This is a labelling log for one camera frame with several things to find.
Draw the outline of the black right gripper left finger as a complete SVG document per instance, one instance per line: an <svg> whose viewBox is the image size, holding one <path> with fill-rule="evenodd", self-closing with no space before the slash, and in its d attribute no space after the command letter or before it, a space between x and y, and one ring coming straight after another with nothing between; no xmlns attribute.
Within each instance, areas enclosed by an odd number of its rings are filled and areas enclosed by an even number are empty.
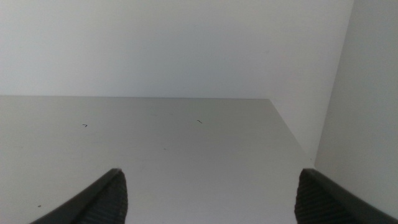
<svg viewBox="0 0 398 224"><path fill-rule="evenodd" d="M126 178L121 169L111 169L73 198L35 220L35 224L118 223L128 210Z"/></svg>

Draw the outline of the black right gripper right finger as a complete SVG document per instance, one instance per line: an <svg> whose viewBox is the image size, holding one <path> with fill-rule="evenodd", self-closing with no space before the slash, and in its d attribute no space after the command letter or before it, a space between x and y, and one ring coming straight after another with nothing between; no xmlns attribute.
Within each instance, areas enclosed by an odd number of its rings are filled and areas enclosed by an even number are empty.
<svg viewBox="0 0 398 224"><path fill-rule="evenodd" d="M315 169L300 173L294 213L299 224L397 224Z"/></svg>

